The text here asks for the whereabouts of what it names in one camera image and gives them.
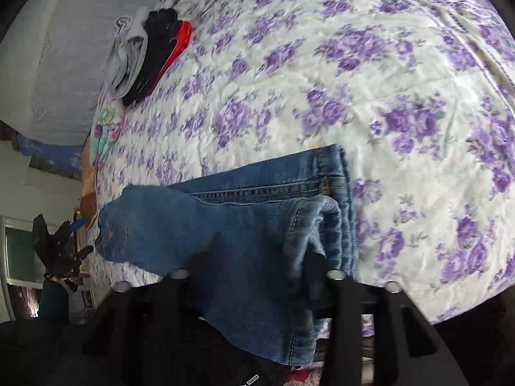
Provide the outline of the teal left sleeve forearm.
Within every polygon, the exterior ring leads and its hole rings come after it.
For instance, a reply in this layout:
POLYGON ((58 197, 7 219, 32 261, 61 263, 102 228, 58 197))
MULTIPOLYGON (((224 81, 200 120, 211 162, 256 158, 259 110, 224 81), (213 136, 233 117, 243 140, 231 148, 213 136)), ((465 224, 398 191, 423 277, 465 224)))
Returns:
POLYGON ((38 318, 56 325, 69 322, 69 294, 58 282, 45 280, 40 296, 38 318))

